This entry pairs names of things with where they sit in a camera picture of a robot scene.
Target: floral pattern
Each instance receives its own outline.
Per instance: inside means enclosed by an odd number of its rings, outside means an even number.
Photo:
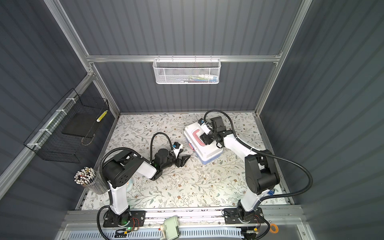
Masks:
[[[224,148],[223,154],[212,162],[203,165],[185,139],[185,126],[199,120],[202,114],[138,114],[121,115],[107,151],[117,147],[135,149],[149,159],[151,138],[156,132],[166,133],[172,143],[184,145],[181,155],[191,155],[184,167],[171,166],[163,170],[156,181],[133,175],[133,189],[127,193],[131,208],[170,208],[170,207],[213,207],[232,206],[245,194],[244,162],[232,151]],[[220,114],[209,114],[209,117]],[[249,144],[265,149],[252,113],[230,113],[236,133]],[[223,117],[226,126],[228,120]],[[153,143],[153,155],[160,148],[169,148],[167,139],[157,135]],[[280,194],[279,185],[275,194]],[[83,203],[83,210],[99,209],[109,202],[108,194],[96,195],[89,192]],[[284,198],[268,199],[262,204],[286,204]]]

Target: white plastic box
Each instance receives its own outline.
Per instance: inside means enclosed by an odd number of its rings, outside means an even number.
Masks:
[[[218,158],[223,152],[223,149],[216,146],[216,141],[213,141],[209,145],[205,145],[200,139],[200,136],[203,133],[203,129],[197,122],[184,128],[184,135],[187,138],[189,146],[197,153],[200,161],[203,164],[207,164]]]

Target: gray wall panel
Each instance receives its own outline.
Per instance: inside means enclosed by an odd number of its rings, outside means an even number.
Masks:
[[[50,109],[85,75],[43,0],[0,1],[0,173]],[[100,97],[93,84],[84,94]],[[81,164],[37,156],[31,160],[0,200],[1,239],[55,237],[83,191],[73,176],[84,166],[94,166],[113,120],[111,114],[104,117]]]
[[[100,97],[91,84],[84,92]],[[114,117],[107,114],[96,133],[90,151],[80,164],[51,162],[35,156],[0,200],[0,234],[6,239],[53,239],[66,212],[73,210],[83,188],[73,182],[76,171],[93,167],[111,130]]]
[[[43,1],[0,2],[0,173],[86,72]]]
[[[222,63],[218,84],[157,84],[152,63],[96,63],[121,112],[254,110],[273,63]]]
[[[66,0],[91,55],[278,54],[299,0]]]
[[[320,240],[381,236],[383,8],[314,1],[261,114],[276,154],[314,177],[295,202]],[[291,191],[306,184],[300,170],[281,168]]]

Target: red wire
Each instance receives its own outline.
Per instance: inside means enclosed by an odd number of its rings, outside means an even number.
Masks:
[[[135,218],[135,217],[133,217],[133,225],[135,225],[135,219],[137,220],[137,224],[138,224],[138,226],[137,226],[137,230],[140,228],[139,227],[139,225],[140,225],[140,222],[139,222],[139,220],[137,219],[137,218]]]

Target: black wire mesh basket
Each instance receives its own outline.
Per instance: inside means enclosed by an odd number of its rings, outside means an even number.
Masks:
[[[76,94],[69,100],[44,129],[38,126],[24,142],[43,160],[80,163],[108,114],[104,98]]]

